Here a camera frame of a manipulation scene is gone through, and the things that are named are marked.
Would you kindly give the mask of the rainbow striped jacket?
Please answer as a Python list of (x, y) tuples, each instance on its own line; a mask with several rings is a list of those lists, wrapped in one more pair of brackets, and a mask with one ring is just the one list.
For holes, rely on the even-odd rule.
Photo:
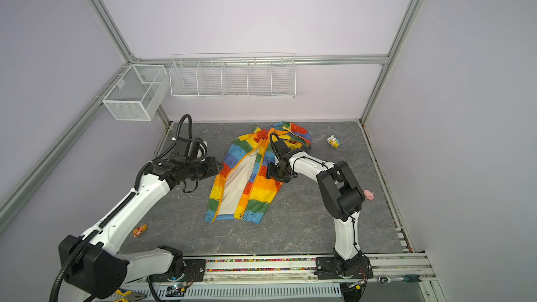
[(291, 148), (309, 148), (309, 132), (292, 122), (254, 127), (230, 145), (208, 199), (205, 222), (242, 220), (259, 224), (282, 187), (267, 178), (276, 158), (269, 135), (275, 133)]

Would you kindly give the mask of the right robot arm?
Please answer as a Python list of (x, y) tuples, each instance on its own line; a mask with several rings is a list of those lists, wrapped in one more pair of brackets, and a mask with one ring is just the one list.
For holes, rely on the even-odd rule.
[(346, 162), (331, 163), (314, 158), (302, 149), (289, 148), (278, 134), (269, 135), (275, 162), (267, 169), (267, 178), (289, 183), (300, 175), (317, 183), (327, 212), (333, 217), (336, 239), (332, 273), (349, 276), (362, 269), (366, 257), (358, 239), (358, 219), (366, 200), (364, 190)]

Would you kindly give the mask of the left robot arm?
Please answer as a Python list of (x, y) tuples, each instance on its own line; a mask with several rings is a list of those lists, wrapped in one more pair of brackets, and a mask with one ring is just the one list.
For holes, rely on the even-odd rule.
[(200, 138), (177, 138), (171, 155), (158, 157), (138, 172), (134, 187), (99, 222), (80, 236), (68, 235), (59, 245), (62, 267), (53, 282), (49, 299), (57, 301), (63, 282), (105, 299), (126, 283), (162, 275), (169, 280), (184, 277), (189, 268), (183, 253), (159, 246), (142, 253), (120, 254), (127, 236), (145, 214), (180, 183), (198, 182), (218, 174), (220, 164), (207, 155)]

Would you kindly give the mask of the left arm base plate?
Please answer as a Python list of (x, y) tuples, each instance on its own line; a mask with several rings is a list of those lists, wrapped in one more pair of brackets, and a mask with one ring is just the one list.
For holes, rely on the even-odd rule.
[(151, 276), (152, 282), (201, 282), (206, 271), (205, 259), (183, 259), (176, 261), (171, 268), (163, 273)]

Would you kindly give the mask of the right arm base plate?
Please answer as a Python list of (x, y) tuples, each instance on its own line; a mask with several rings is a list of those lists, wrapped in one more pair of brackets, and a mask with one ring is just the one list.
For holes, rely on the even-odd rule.
[(350, 260), (343, 260), (335, 255), (317, 257), (314, 274), (321, 280), (373, 278), (370, 259), (362, 253)]

